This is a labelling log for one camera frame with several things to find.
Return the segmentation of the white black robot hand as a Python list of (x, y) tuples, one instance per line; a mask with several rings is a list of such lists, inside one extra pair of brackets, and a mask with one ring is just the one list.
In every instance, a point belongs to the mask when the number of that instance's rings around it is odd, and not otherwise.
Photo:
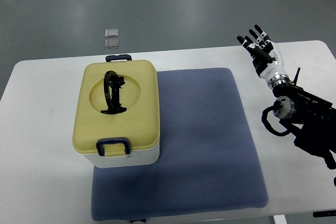
[(249, 33), (250, 36), (237, 36), (237, 40), (250, 54), (257, 76), (264, 79), (270, 89), (290, 82), (284, 70), (283, 57), (276, 43), (258, 25), (250, 29)]

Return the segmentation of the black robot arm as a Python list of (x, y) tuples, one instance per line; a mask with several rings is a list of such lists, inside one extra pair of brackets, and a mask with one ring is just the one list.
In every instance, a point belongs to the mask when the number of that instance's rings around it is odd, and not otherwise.
[[(332, 103), (313, 95), (296, 85), (299, 70), (294, 81), (282, 74), (273, 77), (271, 84), (277, 98), (271, 107), (264, 110), (262, 122), (265, 128), (276, 136), (295, 136), (294, 145), (305, 152), (324, 159), (329, 169), (335, 169), (335, 108)], [(274, 130), (267, 122), (267, 115), (273, 111), (284, 132)]]

